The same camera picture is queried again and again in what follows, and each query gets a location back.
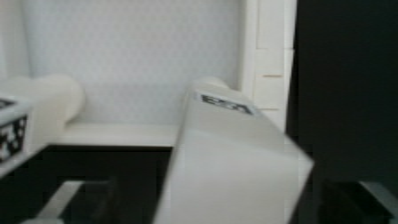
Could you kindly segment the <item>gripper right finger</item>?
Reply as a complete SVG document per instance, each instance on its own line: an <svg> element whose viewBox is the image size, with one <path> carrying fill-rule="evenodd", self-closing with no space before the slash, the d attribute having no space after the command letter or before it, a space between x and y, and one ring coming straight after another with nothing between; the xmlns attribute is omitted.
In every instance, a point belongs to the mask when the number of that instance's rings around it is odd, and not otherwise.
<svg viewBox="0 0 398 224"><path fill-rule="evenodd" d="M374 181L324 183L320 224L398 224L398 197Z"/></svg>

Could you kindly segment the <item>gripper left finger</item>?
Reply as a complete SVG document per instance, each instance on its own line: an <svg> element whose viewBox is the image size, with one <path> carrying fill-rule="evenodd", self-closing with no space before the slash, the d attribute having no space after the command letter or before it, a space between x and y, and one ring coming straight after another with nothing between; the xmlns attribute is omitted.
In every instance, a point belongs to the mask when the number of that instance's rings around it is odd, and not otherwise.
<svg viewBox="0 0 398 224"><path fill-rule="evenodd" d="M116 190L112 180L68 180L38 215L18 224L118 224Z"/></svg>

